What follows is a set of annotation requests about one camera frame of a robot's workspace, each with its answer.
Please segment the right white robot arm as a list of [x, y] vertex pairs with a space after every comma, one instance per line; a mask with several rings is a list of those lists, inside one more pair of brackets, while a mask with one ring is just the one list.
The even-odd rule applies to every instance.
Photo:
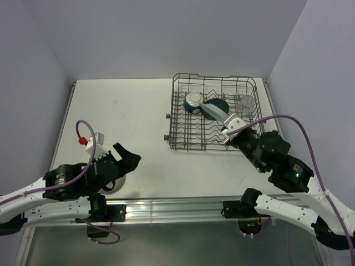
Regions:
[[259, 173], [270, 173], [269, 183], [299, 201], [293, 205], [248, 188], [240, 199], [246, 216], [274, 216], [308, 231], [328, 248], [349, 250], [354, 246], [354, 210], [330, 192], [300, 159], [289, 155], [291, 145], [277, 131], [261, 136], [245, 129], [228, 137], [227, 145], [238, 148]]

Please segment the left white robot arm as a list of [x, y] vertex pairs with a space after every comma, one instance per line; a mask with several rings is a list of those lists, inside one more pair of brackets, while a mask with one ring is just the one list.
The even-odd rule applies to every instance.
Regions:
[[113, 148], [121, 159], [110, 151], [95, 158], [90, 165], [64, 164], [47, 172], [33, 184], [1, 196], [1, 235], [18, 233], [23, 227], [42, 222], [73, 219], [76, 222], [101, 222], [108, 207], [100, 190], [134, 171], [141, 156], [129, 152], [120, 143]]

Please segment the beige ceramic plate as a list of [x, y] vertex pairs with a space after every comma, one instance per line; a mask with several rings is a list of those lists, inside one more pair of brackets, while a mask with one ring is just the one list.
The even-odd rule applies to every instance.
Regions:
[[104, 195], [112, 195], [112, 194], [118, 192], [123, 187], [125, 180], [126, 180], [126, 176], [123, 176], [123, 177], [120, 177], [112, 182], [109, 182], [99, 192]]

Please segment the teal ceramic plate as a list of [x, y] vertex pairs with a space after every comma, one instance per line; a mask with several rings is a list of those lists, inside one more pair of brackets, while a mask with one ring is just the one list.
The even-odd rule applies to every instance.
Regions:
[[[204, 102], [204, 104], [214, 105], [214, 106], [218, 107], [219, 109], [221, 109], [226, 114], [228, 114], [229, 110], [230, 110], [228, 103], [224, 99], [213, 98], [213, 99], [206, 100]], [[202, 115], [205, 119], [215, 120], [215, 118], [213, 116], [211, 116], [210, 114], [208, 114], [204, 110], [202, 110]]]

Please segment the clear glass tumbler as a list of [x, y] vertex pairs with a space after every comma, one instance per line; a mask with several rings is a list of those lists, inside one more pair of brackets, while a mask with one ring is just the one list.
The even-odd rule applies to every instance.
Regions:
[[250, 113], [253, 111], [253, 105], [255, 103], [254, 97], [251, 95], [243, 95], [237, 103], [237, 109], [242, 113]]

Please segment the teal white ceramic bowl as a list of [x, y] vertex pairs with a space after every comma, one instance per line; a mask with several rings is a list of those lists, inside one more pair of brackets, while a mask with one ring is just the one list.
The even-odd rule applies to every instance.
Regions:
[[204, 102], [204, 97], [200, 93], [188, 93], [185, 96], [183, 105], [189, 114], [198, 114], [201, 111], [200, 104]]

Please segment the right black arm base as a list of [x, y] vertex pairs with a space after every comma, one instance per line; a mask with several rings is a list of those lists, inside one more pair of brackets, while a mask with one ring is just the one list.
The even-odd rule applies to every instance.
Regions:
[[271, 216], [259, 214], [239, 200], [223, 201], [220, 214], [225, 219], [235, 219], [237, 230], [244, 237], [253, 239], [273, 224]]

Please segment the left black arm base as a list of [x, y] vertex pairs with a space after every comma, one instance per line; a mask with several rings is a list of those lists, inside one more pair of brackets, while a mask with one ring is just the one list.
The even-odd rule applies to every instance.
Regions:
[[75, 223], [82, 223], [87, 226], [87, 237], [89, 241], [100, 245], [113, 245], [121, 240], [120, 234], [113, 229], [114, 222], [124, 222], [126, 216], [126, 205], [119, 204], [91, 206], [88, 217], [76, 218]]

